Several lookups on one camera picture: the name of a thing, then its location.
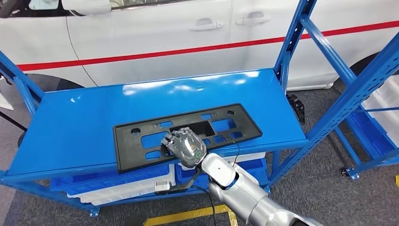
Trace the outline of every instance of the perforated metal post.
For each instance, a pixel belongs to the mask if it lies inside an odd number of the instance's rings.
[[[0,73],[4,75],[9,81],[13,81],[18,91],[21,93],[22,99],[28,111],[31,115],[34,115],[36,112],[37,106],[33,101],[33,97],[31,95],[32,91],[36,94],[36,100],[38,102],[44,96],[43,90],[40,89],[32,80],[26,76],[15,64],[11,62],[3,52],[0,51]]]
[[[295,163],[341,123],[349,113],[353,112],[361,102],[379,88],[389,76],[397,71],[399,68],[398,59],[399,33],[395,35],[311,129],[308,133],[309,144],[303,148],[295,149],[279,168],[272,172],[271,183],[274,184],[281,178]]]
[[[295,149],[279,166],[273,166],[273,171],[270,176],[271,184],[274,184],[287,173],[295,163],[336,128],[349,113],[353,112],[362,101],[374,90],[379,88],[383,82],[399,68],[398,33],[365,70],[363,70],[359,77],[356,78],[351,69],[331,47],[328,40],[310,20],[310,13],[315,3],[316,0],[301,0],[299,2],[274,67],[276,75],[278,79],[280,79],[285,53],[290,52],[291,55],[293,54],[300,36],[302,35],[303,28],[306,28],[321,52],[338,72],[342,80],[348,85],[348,88],[310,130],[307,135],[310,141],[309,144],[303,148]]]

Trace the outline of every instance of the caster wheel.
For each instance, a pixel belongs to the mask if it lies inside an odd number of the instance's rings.
[[[346,169],[347,169],[346,167],[342,167],[342,168],[340,168],[340,172],[341,172],[342,176],[349,177],[349,174],[346,171]]]

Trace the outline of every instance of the rectangular hole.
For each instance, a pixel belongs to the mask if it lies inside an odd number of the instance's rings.
[[[161,157],[161,152],[160,151],[152,151],[152,152],[147,152],[145,154],[145,159],[146,160],[159,159],[160,157]]]
[[[211,141],[209,139],[202,139],[202,141],[205,143],[206,146],[211,144]]]
[[[203,115],[201,115],[201,117],[203,120],[208,120],[208,119],[212,118],[212,115],[211,114],[203,114]]]
[[[222,119],[218,121],[213,121],[212,126],[216,132],[222,132],[237,127],[233,119]]]
[[[173,126],[171,121],[164,121],[160,123],[161,127],[165,128],[165,127],[171,127]]]
[[[143,148],[152,148],[152,147],[161,146],[161,140],[166,134],[168,134],[168,132],[164,131],[143,136],[141,138],[141,145],[143,146]]]
[[[231,136],[232,139],[237,139],[237,138],[242,137],[242,133],[240,131],[236,131],[236,132],[232,132],[230,134],[230,136]]]
[[[176,126],[176,127],[170,128],[169,130],[172,132],[174,130],[177,131],[180,128],[184,128],[184,127],[189,127],[200,138],[213,136],[215,134],[215,132],[212,129],[211,124],[208,121],[200,121],[200,122],[196,122],[196,123]]]
[[[225,141],[225,139],[224,139],[224,137],[223,136],[215,136],[215,137],[213,137],[213,141],[216,143],[216,144],[219,144],[219,143],[222,143],[222,142],[224,142]]]

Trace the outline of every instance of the black mount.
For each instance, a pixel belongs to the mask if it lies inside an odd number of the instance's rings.
[[[287,94],[286,97],[289,104],[295,111],[295,114],[298,117],[299,121],[302,124],[305,124],[305,106],[303,105],[302,101],[300,101],[295,94]]]

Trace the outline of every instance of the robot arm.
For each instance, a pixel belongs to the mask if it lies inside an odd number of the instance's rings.
[[[258,181],[242,169],[226,162],[215,153],[207,153],[204,142],[189,128],[167,135],[162,143],[186,167],[200,167],[212,180],[211,194],[225,203],[246,224],[255,226],[321,226],[283,208],[259,186]]]

